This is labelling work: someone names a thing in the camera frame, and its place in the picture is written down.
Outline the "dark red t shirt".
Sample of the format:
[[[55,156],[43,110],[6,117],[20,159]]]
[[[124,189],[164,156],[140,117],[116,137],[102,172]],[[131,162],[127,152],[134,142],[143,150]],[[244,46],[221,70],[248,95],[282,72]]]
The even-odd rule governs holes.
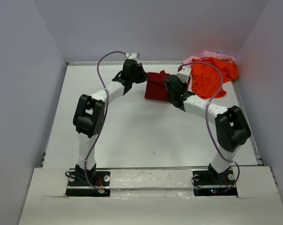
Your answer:
[[[148,72],[147,75],[148,79],[145,90],[145,98],[149,100],[168,102],[168,94],[164,84],[164,78],[171,74],[162,70],[158,73]]]

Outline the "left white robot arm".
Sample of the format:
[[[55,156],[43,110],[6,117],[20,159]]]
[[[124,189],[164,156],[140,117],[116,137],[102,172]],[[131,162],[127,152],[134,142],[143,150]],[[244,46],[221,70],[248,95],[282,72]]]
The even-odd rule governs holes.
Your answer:
[[[107,107],[125,95],[134,83],[146,80],[147,74],[141,62],[136,57],[129,57],[107,87],[94,94],[80,96],[73,125],[79,137],[79,158],[75,169],[82,170],[78,178],[84,185],[90,185],[95,180],[95,173],[91,171],[96,165],[94,149],[106,120]]]

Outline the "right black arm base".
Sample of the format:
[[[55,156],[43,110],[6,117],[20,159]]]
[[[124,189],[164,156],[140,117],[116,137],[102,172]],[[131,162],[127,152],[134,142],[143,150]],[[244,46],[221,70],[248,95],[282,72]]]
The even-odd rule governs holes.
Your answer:
[[[191,183],[195,196],[238,196],[231,167],[217,173],[210,165],[205,170],[192,171]]]

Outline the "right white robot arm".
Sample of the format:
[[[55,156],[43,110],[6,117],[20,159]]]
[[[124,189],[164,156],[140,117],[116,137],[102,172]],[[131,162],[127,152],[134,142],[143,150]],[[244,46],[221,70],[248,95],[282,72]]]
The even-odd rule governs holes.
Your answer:
[[[186,91],[186,85],[176,75],[166,76],[164,83],[168,100],[174,107],[204,118],[207,126],[210,123],[215,125],[217,140],[213,144],[218,153],[209,164],[207,178],[213,184],[219,183],[240,146],[252,135],[242,110],[236,105],[224,107],[201,99],[195,93]]]

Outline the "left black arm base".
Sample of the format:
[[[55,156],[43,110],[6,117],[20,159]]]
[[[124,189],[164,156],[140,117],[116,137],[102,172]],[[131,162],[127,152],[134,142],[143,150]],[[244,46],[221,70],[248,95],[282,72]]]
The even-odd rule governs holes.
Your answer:
[[[110,178],[109,170],[98,170],[94,166],[90,171],[80,168],[78,165],[74,169],[65,172],[67,177],[66,196],[68,197],[109,197]]]

